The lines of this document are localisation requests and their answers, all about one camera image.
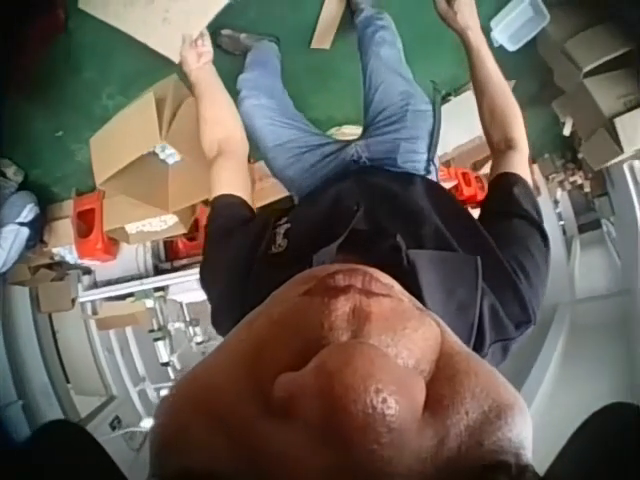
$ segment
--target man's hand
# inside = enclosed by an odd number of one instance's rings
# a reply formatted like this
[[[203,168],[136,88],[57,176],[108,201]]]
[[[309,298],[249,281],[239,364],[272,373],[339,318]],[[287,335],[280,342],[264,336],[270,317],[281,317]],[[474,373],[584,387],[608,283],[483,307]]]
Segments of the man's hand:
[[[482,33],[476,0],[433,0],[440,18],[460,37]]]
[[[213,62],[213,45],[209,32],[205,29],[196,38],[183,35],[180,50],[180,64],[184,73],[193,80],[198,74],[211,67]]]

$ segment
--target jeans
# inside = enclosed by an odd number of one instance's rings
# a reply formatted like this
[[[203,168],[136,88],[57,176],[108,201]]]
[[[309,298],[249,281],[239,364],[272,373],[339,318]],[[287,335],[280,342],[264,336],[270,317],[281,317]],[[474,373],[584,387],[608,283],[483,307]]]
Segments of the jeans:
[[[370,7],[354,21],[364,79],[364,128],[355,141],[329,137],[296,110],[275,43],[257,43],[238,78],[238,109],[248,135],[297,199],[367,166],[437,178],[436,112],[413,78],[393,21]]]

